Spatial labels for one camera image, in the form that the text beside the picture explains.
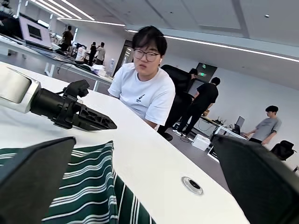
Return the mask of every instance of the shoe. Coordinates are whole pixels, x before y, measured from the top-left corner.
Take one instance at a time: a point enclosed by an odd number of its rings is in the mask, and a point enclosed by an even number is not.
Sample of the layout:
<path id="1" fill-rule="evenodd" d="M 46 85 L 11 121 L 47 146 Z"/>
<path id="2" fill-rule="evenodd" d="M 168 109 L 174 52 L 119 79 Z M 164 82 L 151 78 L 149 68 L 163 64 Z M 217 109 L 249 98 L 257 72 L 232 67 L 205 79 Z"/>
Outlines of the shoe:
<path id="1" fill-rule="evenodd" d="M 182 135 L 182 133 L 181 132 L 178 132 L 177 130 L 172 130 L 176 135 L 178 135 L 178 136 L 181 136 Z"/>

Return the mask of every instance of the white box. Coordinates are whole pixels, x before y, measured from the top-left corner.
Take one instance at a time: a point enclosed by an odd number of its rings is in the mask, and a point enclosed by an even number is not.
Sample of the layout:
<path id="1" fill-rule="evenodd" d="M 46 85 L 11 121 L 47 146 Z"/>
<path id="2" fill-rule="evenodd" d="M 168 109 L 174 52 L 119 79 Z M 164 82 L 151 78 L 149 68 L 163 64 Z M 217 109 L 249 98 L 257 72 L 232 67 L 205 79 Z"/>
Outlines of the white box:
<path id="1" fill-rule="evenodd" d="M 200 134 L 197 134 L 194 138 L 192 145 L 196 148 L 199 148 L 202 151 L 205 151 L 206 148 L 210 145 L 210 140 Z"/>

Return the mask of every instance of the glasses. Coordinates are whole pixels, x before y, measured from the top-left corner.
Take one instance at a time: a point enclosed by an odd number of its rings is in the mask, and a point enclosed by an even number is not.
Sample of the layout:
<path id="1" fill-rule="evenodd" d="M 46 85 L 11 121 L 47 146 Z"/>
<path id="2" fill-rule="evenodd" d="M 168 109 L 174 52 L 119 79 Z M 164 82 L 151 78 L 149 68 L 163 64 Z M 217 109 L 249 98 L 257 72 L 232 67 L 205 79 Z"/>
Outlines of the glasses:
<path id="1" fill-rule="evenodd" d="M 157 55 L 159 55 L 159 54 L 156 54 L 153 52 L 144 52 L 143 50 L 134 49 L 134 57 L 135 58 L 142 59 L 144 55 L 148 62 L 153 62 L 153 61 L 155 61 L 155 59 L 157 58 Z"/>

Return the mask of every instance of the gray floor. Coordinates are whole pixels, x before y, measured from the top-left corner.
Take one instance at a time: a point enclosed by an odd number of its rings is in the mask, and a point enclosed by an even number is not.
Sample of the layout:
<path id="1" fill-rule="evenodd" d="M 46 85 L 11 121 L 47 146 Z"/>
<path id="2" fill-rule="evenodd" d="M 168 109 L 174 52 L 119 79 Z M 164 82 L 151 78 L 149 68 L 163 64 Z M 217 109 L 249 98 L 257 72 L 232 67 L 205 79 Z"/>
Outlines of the gray floor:
<path id="1" fill-rule="evenodd" d="M 6 62 L 8 64 L 12 64 L 21 68 L 25 68 L 40 74 L 45 74 L 44 69 L 46 63 L 41 62 L 37 58 L 27 57 L 24 59 L 21 54 L 11 55 L 11 56 L 4 56 L 0 55 L 0 61 Z M 74 82 L 81 79 L 86 79 L 90 84 L 89 89 L 93 89 L 95 81 L 80 76 L 76 73 L 67 71 L 65 69 L 61 69 L 59 73 L 57 72 L 57 68 L 53 74 L 54 78 L 66 81 L 66 82 Z M 108 94 L 107 89 L 109 86 L 105 84 L 100 84 L 98 88 L 98 92 L 103 94 Z M 225 181 L 221 166 L 218 162 L 207 156 L 207 152 L 201 151 L 200 149 L 193 147 L 191 143 L 183 142 L 179 136 L 174 134 L 171 129 L 167 131 L 173 136 L 173 140 L 171 144 L 176 147 L 180 152 L 182 152 L 186 157 L 188 157 L 193 163 L 195 163 L 200 169 L 202 169 L 205 173 L 207 173 L 211 178 L 213 178 L 217 183 L 219 183 L 224 189 L 228 192 L 228 186 Z"/>

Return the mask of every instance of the striped fabric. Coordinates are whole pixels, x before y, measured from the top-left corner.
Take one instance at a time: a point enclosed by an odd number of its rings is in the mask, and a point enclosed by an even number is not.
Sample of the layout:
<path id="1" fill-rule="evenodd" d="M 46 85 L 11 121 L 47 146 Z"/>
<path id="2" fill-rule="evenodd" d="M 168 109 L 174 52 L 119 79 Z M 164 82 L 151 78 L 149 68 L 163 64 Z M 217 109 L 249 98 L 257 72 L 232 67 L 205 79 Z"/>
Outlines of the striped fabric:
<path id="1" fill-rule="evenodd" d="M 21 149 L 0 149 L 0 166 Z M 43 224 L 155 224 L 112 167 L 113 142 L 77 148 Z"/>

